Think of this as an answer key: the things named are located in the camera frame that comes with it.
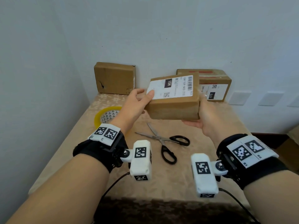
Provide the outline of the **person's right hand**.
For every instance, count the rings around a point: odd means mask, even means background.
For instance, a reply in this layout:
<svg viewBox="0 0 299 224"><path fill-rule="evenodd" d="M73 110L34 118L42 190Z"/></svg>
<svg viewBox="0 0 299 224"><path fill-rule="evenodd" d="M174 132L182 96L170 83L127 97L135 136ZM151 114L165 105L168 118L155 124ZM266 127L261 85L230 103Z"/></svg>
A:
<svg viewBox="0 0 299 224"><path fill-rule="evenodd" d="M182 122L187 126L200 128L203 134L211 139L216 148L229 136L227 125L220 118L216 107L209 101L207 114L204 116L199 115L199 120L182 120Z"/></svg>

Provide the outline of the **person's left hand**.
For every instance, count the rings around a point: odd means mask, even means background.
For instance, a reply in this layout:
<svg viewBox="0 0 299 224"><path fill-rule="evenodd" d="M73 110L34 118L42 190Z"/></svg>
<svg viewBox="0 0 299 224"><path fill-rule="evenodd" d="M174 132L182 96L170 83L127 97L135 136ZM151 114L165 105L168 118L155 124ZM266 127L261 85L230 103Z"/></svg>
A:
<svg viewBox="0 0 299 224"><path fill-rule="evenodd" d="M144 89L134 89L127 97L120 113L112 119L109 124L120 128L120 131L125 135L132 127L135 121L144 113L144 108L141 106L141 98L137 96L144 93Z"/></svg>

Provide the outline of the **cardboard box with white label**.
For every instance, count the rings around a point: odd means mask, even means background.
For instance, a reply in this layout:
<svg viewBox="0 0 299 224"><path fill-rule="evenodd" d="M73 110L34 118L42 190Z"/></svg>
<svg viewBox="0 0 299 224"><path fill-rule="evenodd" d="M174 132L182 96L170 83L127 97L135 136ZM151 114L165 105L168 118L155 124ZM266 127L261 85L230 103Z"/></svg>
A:
<svg viewBox="0 0 299 224"><path fill-rule="evenodd" d="M184 73L151 79L147 93L153 99L145 106L151 119L199 120L200 85L197 73Z"/></svg>

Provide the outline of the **person's left forearm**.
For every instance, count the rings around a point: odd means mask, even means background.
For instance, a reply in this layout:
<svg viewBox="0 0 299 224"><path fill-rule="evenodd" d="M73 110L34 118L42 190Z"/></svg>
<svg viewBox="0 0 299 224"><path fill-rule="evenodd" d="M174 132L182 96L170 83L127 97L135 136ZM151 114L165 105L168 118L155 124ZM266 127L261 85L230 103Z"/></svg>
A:
<svg viewBox="0 0 299 224"><path fill-rule="evenodd" d="M6 224L91 224L109 175L95 158L76 155L32 193Z"/></svg>

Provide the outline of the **person's right forearm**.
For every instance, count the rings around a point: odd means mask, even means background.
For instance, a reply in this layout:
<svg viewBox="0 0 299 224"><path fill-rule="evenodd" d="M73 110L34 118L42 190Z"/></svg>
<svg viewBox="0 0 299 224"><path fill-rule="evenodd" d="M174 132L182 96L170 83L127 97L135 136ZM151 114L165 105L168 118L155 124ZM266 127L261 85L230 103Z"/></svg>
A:
<svg viewBox="0 0 299 224"><path fill-rule="evenodd" d="M272 173L247 185L244 195L261 224L299 224L299 175Z"/></svg>

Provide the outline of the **cardboard box with red tape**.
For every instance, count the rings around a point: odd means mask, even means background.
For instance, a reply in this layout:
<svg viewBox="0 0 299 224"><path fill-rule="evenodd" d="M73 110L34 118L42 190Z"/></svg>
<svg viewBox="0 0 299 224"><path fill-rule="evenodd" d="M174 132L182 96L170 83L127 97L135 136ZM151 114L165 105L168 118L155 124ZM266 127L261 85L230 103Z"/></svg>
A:
<svg viewBox="0 0 299 224"><path fill-rule="evenodd" d="M177 69L176 74L196 73L199 75L200 91L208 101L223 102L232 80L223 71L217 69Z"/></svg>

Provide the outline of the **plain cardboard box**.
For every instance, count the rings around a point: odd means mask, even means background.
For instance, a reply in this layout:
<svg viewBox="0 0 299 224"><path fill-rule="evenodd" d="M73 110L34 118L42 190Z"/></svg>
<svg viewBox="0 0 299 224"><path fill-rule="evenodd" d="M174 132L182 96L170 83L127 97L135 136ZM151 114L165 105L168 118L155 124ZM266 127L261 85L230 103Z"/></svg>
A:
<svg viewBox="0 0 299 224"><path fill-rule="evenodd" d="M94 73L99 93L129 95L136 87L134 65L97 62Z"/></svg>

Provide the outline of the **yellow packing tape roll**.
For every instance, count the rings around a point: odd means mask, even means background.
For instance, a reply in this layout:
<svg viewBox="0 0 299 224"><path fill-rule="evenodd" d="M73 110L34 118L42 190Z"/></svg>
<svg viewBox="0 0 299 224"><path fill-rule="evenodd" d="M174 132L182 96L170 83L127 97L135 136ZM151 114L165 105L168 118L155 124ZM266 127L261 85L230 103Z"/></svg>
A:
<svg viewBox="0 0 299 224"><path fill-rule="evenodd" d="M98 128L101 124L109 123L119 114L121 108L121 106L110 106L100 110L94 117L95 128Z"/></svg>

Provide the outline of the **beige floral tablecloth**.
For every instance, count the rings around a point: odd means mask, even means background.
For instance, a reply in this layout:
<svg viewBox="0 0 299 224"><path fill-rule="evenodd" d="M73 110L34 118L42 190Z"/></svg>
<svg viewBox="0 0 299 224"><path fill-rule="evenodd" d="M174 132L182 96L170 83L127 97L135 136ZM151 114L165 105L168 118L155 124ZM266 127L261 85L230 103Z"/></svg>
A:
<svg viewBox="0 0 299 224"><path fill-rule="evenodd" d="M57 152L50 159L28 194L37 190L49 177L72 158L74 147L87 139L95 131L94 118L102 109L110 106L122 106L127 95L99 93L94 101L73 127L69 135L61 144ZM135 132L153 135L147 123L163 137L183 135L190 140L190 146L184 147L177 143L166 142L166 146L177 157L175 165L167 164L161 156L161 143L158 140L144 137ZM162 200L163 202L192 202L226 203L237 205L236 201L224 192L214 198L199 198L191 170L191 155L195 153L207 154L211 161L217 159L216 149L201 129L189 127L181 120L152 120L147 113L142 114L133 128L125 135L130 149L137 140L149 140L152 147L152 179L150 181L136 181L131 176L120 180L107 194L111 199Z"/></svg>

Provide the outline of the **dark brown wooden furniture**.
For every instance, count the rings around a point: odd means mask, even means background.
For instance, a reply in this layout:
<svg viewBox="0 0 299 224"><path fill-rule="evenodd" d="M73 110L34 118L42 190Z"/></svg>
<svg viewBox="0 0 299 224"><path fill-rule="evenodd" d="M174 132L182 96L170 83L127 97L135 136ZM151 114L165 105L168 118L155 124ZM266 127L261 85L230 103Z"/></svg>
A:
<svg viewBox="0 0 299 224"><path fill-rule="evenodd" d="M273 149L279 159L294 173L299 175L299 124L286 134L252 133Z"/></svg>

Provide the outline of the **dark brown patterned cloth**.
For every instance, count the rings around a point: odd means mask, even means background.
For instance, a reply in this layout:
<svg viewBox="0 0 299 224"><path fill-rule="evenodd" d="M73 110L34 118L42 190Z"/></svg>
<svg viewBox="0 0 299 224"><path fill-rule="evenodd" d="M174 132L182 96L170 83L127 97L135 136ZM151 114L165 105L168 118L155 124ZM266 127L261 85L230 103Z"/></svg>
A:
<svg viewBox="0 0 299 224"><path fill-rule="evenodd" d="M240 206L105 197L94 224L254 224Z"/></svg>

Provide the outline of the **white wall plate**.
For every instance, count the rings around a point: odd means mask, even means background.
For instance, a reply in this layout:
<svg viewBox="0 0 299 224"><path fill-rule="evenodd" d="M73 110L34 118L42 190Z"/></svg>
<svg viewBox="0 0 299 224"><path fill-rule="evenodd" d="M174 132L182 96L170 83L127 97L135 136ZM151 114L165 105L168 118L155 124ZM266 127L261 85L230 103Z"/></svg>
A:
<svg viewBox="0 0 299 224"><path fill-rule="evenodd" d="M287 107L299 108L299 94L287 105Z"/></svg>
<svg viewBox="0 0 299 224"><path fill-rule="evenodd" d="M258 106L275 106L283 97L284 92L267 92L259 101Z"/></svg>
<svg viewBox="0 0 299 224"><path fill-rule="evenodd" d="M230 105L244 105L251 95L251 91L234 91L229 99Z"/></svg>

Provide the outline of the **black handled scissors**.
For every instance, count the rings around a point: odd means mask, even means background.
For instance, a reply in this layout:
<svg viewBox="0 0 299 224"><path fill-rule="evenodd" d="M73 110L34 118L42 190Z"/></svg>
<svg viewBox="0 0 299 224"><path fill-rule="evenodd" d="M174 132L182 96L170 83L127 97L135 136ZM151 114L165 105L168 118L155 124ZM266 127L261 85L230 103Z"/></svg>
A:
<svg viewBox="0 0 299 224"><path fill-rule="evenodd" d="M148 127L150 128L150 130L152 131L152 133L154 135L150 135L150 134L147 134L147 133L142 133L142 132L135 132L136 134L139 134L139 135L143 135L145 137L148 137L148 138L151 138L151 139L155 139L155 140L158 140L160 141L161 143L161 156L163 158L163 160L165 162L167 162L168 164L170 165L174 165L177 163L177 157L174 155L173 152L171 152L169 150L169 148L166 146L165 142L168 141L168 142L173 142L173 143L177 143L181 146L189 146L190 145L190 140L185 137L185 136L182 136L182 135L174 135L174 136L171 136L171 137L162 137L159 135L159 133L154 129L154 127L152 127L152 125L150 123L147 123ZM173 161L170 161L168 160L164 153L167 153L172 159Z"/></svg>

